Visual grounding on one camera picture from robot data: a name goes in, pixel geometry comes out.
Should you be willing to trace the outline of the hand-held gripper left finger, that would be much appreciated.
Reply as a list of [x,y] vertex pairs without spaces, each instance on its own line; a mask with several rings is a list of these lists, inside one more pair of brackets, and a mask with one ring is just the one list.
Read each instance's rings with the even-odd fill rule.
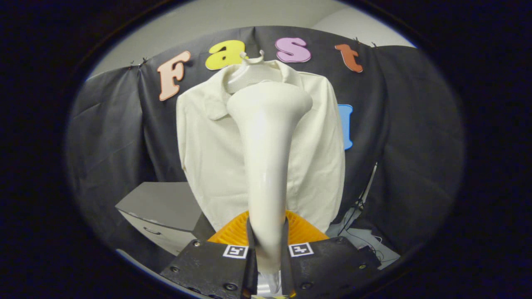
[[258,292],[258,265],[249,212],[207,240],[192,240],[161,276],[214,299],[250,299]]

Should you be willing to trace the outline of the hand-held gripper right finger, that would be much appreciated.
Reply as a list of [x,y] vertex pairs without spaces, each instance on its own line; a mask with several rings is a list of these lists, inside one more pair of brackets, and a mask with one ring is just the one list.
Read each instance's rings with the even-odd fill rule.
[[357,248],[346,237],[328,237],[287,211],[281,243],[281,290],[288,298],[341,298],[357,293],[379,272],[369,245]]

